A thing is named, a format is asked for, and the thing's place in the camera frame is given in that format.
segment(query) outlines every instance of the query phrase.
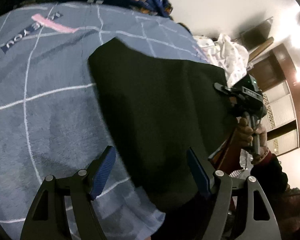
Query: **wall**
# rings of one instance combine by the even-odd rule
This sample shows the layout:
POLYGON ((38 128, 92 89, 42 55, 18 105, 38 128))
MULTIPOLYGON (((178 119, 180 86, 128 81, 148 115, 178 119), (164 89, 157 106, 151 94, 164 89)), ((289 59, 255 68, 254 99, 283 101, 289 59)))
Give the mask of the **wall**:
POLYGON ((300 189, 300 148, 278 157, 282 170, 287 173, 291 188, 300 189))
POLYGON ((282 41, 289 34, 300 7, 295 0, 170 0, 175 21, 185 23, 195 35, 232 38, 274 16, 270 35, 282 41))

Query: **screw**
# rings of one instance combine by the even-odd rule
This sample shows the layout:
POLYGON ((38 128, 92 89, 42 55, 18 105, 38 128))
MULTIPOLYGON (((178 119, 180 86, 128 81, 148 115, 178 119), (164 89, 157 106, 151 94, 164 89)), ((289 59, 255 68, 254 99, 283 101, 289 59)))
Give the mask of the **screw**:
POLYGON ((223 171, 217 170, 216 175, 219 176, 219 177, 222 177, 224 175, 224 173, 223 173, 223 171))
POLYGON ((79 174, 79 176, 84 176, 84 175, 87 174, 87 171, 86 170, 79 170, 78 174, 79 174))
POLYGON ((53 176, 52 175, 48 175, 47 177, 46 177, 46 181, 52 181, 53 180, 53 176))
POLYGON ((253 177, 253 176, 249 176, 249 178, 248 178, 251 182, 256 182, 257 181, 257 179, 255 178, 255 177, 253 177))

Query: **black metal bracket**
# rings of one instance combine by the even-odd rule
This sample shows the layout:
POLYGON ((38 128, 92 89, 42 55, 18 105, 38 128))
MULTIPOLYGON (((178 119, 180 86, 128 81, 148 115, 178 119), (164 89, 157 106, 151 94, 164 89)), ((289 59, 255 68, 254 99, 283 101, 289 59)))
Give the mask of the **black metal bracket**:
POLYGON ((281 240, 273 210, 255 177, 249 176, 246 180, 231 178, 223 171, 216 171, 208 160, 198 159, 191 148, 187 151, 187 160, 199 192, 216 199, 208 226, 204 232, 199 231, 195 240, 221 239, 232 196, 238 196, 232 240, 281 240), (255 219, 256 205, 264 208, 266 218, 255 219))
MULTIPOLYGON (((259 90, 256 80, 252 76, 246 75, 232 88, 219 83, 215 83, 214 88, 229 97, 236 98, 237 103, 234 105, 231 113, 236 117, 245 116, 249 126, 255 130, 259 120, 266 115, 262 91, 259 90)), ((253 141, 245 150, 253 155, 260 155, 259 135, 253 135, 253 141)))
POLYGON ((71 196, 75 221, 82 240, 106 240, 91 201, 102 193, 115 162, 115 149, 108 146, 99 159, 73 176, 42 182, 28 212, 21 240, 71 240, 64 196, 71 196))

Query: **bed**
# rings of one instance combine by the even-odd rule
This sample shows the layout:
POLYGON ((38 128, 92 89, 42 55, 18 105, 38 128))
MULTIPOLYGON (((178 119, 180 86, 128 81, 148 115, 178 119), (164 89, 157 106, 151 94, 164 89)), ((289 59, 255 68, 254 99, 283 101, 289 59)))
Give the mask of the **bed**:
MULTIPOLYGON (((47 175, 70 176, 115 146, 87 65, 114 37, 151 57, 207 62, 181 25, 124 8, 45 3, 0 17, 0 224, 12 239, 20 238, 47 175)), ((109 240, 144 240, 165 217, 131 182, 119 155, 93 206, 109 240)), ((66 210, 79 239, 69 198, 66 210)))

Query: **wooden stick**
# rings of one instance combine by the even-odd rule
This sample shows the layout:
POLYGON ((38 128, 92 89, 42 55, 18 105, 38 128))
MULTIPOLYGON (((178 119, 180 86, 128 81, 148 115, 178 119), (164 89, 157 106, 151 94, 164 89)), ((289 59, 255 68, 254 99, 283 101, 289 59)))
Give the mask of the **wooden stick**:
POLYGON ((253 52, 249 55, 249 62, 259 56, 263 51, 269 48, 274 42, 274 38, 268 38, 264 43, 262 43, 258 48, 256 48, 253 52))

